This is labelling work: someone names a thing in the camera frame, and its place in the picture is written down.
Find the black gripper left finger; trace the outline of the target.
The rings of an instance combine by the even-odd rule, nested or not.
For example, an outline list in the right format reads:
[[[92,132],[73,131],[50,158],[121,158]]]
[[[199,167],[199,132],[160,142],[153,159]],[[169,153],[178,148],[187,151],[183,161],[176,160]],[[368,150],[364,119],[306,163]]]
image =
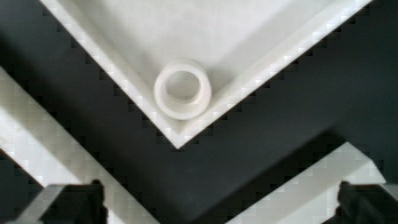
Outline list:
[[[107,224],[105,187],[98,180],[84,185],[50,185],[39,192],[16,224]]]

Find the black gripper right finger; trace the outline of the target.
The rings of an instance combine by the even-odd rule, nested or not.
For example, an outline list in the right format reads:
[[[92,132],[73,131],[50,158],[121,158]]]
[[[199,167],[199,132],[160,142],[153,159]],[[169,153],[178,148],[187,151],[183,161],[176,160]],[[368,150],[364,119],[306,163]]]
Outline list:
[[[398,224],[398,184],[341,182],[329,224]]]

